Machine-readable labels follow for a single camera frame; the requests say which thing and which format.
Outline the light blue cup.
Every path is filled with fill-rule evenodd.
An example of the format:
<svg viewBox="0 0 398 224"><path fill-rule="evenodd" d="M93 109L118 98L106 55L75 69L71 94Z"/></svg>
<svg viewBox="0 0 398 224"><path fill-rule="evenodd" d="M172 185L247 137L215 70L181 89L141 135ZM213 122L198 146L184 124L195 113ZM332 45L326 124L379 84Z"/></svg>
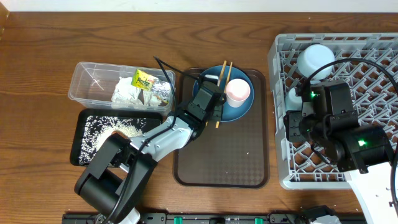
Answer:
<svg viewBox="0 0 398 224"><path fill-rule="evenodd" d="M297 88L291 88L285 95L285 110L286 111L301 111L302 97L297 95Z"/></svg>

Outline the pink cup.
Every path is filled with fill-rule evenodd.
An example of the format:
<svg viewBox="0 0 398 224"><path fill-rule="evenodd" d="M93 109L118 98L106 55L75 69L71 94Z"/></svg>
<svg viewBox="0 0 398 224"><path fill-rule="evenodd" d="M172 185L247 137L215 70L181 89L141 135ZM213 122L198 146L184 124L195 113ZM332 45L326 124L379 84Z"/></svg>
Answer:
<svg viewBox="0 0 398 224"><path fill-rule="evenodd" d="M226 86L227 103L233 108L239 108L249 97L251 88L243 79L233 79Z"/></svg>

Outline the green yellow snack wrapper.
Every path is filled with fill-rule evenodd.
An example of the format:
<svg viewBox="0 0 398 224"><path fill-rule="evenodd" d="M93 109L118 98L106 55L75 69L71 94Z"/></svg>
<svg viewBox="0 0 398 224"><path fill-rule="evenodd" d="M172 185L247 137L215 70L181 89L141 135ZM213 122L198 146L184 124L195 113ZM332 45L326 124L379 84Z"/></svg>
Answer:
<svg viewBox="0 0 398 224"><path fill-rule="evenodd" d="M171 96L171 87L169 82L150 75L142 70L137 69L131 84L143 90L149 90L162 101L160 106L169 104Z"/></svg>

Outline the light blue rice bowl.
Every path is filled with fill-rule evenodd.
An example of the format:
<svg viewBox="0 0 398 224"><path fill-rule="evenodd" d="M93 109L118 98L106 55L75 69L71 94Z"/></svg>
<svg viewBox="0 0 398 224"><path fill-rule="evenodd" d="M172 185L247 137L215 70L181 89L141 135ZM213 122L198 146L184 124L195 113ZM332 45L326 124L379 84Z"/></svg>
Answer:
<svg viewBox="0 0 398 224"><path fill-rule="evenodd" d="M335 56L331 49L321 44L315 44L307 47L298 55L297 68L303 76L308 78L322 66L334 61Z"/></svg>

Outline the white tissue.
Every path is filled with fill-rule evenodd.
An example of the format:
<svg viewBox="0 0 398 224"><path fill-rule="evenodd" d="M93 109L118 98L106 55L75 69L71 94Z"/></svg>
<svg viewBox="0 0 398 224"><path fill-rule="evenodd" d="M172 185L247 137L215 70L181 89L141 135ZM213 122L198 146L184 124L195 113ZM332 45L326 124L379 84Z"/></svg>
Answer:
<svg viewBox="0 0 398 224"><path fill-rule="evenodd" d="M135 87L131 82L132 77L119 78L111 98L113 103L142 106L160 106L162 104L162 101L153 92Z"/></svg>

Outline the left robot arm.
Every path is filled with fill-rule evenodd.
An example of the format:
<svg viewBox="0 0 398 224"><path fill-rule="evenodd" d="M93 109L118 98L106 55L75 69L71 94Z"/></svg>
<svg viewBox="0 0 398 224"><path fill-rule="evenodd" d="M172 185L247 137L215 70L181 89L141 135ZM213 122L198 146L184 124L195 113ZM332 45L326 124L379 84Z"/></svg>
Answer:
<svg viewBox="0 0 398 224"><path fill-rule="evenodd" d="M104 223L137 223L135 206L158 162L196 140L225 101L223 93L197 93L141 136L110 135L77 180L75 193L104 216Z"/></svg>

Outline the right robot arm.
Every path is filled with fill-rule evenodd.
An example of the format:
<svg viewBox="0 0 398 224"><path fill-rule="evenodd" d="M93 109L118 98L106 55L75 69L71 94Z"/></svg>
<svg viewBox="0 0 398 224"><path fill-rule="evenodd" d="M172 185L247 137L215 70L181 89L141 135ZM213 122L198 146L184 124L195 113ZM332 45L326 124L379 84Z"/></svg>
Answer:
<svg viewBox="0 0 398 224"><path fill-rule="evenodd" d="M354 190L368 223L396 223L397 199L381 191L394 188L394 151L380 126L359 125L352 102L286 104L284 125L289 142L324 148L321 158L336 165Z"/></svg>

